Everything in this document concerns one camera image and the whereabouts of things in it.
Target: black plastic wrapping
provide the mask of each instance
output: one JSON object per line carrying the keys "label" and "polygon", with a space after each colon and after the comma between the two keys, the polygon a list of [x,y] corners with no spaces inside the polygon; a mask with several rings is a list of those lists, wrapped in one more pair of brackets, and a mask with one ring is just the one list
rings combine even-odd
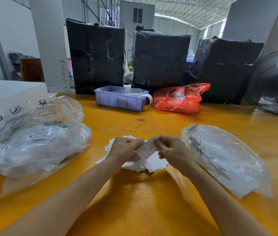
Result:
{"label": "black plastic wrapping", "polygon": [[202,102],[240,104],[247,86],[247,74],[263,46],[263,43],[218,37],[201,40],[192,74],[197,78],[197,83],[211,85],[201,95]]}
{"label": "black plastic wrapping", "polygon": [[190,35],[135,31],[132,87],[153,92],[188,85],[183,72],[189,43]]}
{"label": "black plastic wrapping", "polygon": [[76,94],[124,86],[126,30],[66,20]]}

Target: white box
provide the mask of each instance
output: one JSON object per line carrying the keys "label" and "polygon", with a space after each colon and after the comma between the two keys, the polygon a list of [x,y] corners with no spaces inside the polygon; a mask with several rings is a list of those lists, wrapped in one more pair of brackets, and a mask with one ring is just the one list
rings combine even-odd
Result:
{"label": "white box", "polygon": [[0,128],[3,119],[42,107],[49,100],[45,83],[0,80]]}

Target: person's left hand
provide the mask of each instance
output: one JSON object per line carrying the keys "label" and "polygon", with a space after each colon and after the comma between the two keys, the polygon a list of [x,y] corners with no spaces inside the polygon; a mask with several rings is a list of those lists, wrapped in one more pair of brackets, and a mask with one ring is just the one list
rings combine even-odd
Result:
{"label": "person's left hand", "polygon": [[143,144],[143,138],[132,139],[117,137],[115,138],[111,150],[109,151],[109,154],[105,160],[110,161],[112,164],[116,165],[119,170],[125,162],[129,161],[134,151]]}

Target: forearm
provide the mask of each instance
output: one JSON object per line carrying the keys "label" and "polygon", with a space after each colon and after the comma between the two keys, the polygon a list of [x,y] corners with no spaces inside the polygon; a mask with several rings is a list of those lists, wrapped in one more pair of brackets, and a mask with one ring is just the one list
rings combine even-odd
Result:
{"label": "forearm", "polygon": [[258,235],[270,233],[242,206],[239,205],[218,182],[198,164],[190,164],[187,177],[198,190],[213,219],[224,236]]}
{"label": "forearm", "polygon": [[0,236],[66,235],[114,171],[116,169],[108,161],[92,167],[12,223]]}

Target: yellow wooden tabletop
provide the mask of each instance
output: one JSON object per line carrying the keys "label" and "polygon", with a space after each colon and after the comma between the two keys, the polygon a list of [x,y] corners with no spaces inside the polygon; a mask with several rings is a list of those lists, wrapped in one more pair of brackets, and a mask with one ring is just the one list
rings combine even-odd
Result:
{"label": "yellow wooden tabletop", "polygon": [[[220,127],[244,141],[264,161],[274,198],[250,193],[240,201],[273,235],[278,235],[278,115],[251,106],[202,104],[198,115],[157,111],[140,113],[97,106],[94,96],[71,95],[83,105],[92,129],[85,153],[42,182],[0,198],[0,231],[39,202],[62,189],[105,155],[117,136],[146,140],[154,135],[180,136],[188,123]],[[0,191],[4,177],[0,175]],[[156,173],[122,169],[112,177],[80,216],[68,235],[221,235],[192,183],[168,166]]]}

